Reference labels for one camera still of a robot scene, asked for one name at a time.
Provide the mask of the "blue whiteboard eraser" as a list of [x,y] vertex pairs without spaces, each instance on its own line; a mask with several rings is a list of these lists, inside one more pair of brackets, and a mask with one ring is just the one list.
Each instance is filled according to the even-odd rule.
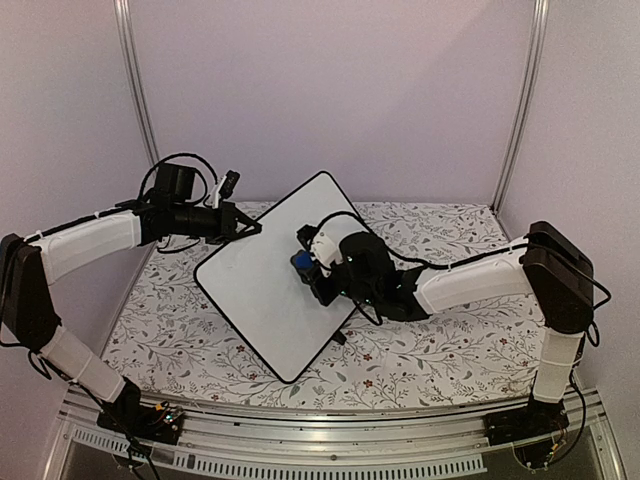
[[300,250],[295,253],[291,257],[290,263],[297,271],[306,271],[314,266],[311,255],[304,250]]

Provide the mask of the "white whiteboard black frame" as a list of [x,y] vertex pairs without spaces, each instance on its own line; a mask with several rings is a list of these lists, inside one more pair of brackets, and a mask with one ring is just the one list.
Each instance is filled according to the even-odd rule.
[[293,384],[355,311],[340,296],[323,306],[291,258],[296,233],[320,225],[335,239],[361,230],[356,209],[327,171],[303,182],[257,218],[260,233],[232,241],[199,263],[194,280],[221,316],[276,376]]

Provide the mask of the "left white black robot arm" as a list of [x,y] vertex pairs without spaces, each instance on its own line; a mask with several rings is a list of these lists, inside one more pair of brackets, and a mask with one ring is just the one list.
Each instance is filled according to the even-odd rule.
[[51,286],[107,256],[171,235],[225,244],[261,230],[228,201],[215,208],[128,201],[27,238],[10,234],[1,241],[1,322],[14,336],[14,347],[111,403],[109,415],[126,433],[141,433],[149,423],[146,408],[123,395],[124,376],[63,326]]

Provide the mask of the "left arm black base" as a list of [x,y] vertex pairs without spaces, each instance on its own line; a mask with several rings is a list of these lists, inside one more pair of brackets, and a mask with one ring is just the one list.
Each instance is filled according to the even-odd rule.
[[140,388],[124,378],[124,387],[116,400],[101,403],[97,425],[138,439],[176,445],[182,432],[183,415],[182,407],[168,401],[144,405]]

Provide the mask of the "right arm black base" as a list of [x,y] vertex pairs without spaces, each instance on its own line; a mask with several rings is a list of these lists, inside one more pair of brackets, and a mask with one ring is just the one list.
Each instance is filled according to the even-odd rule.
[[525,468],[547,468],[566,444],[569,420],[564,402],[547,403],[529,397],[525,406],[483,417],[491,446],[514,444],[516,460]]

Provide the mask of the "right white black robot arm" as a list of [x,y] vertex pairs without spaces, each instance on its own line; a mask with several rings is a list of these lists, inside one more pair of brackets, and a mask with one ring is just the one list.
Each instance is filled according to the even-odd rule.
[[593,277],[591,260],[551,224],[532,224],[526,235],[497,250],[450,264],[412,259],[400,270],[401,254],[365,223],[346,234],[329,234],[327,219],[296,234],[301,245],[290,263],[303,284],[327,307],[338,297],[373,309],[377,319],[421,321],[466,303],[531,294],[545,321],[541,360],[531,396],[517,427],[537,436],[556,417],[570,383],[579,345],[594,331],[597,309],[612,298]]

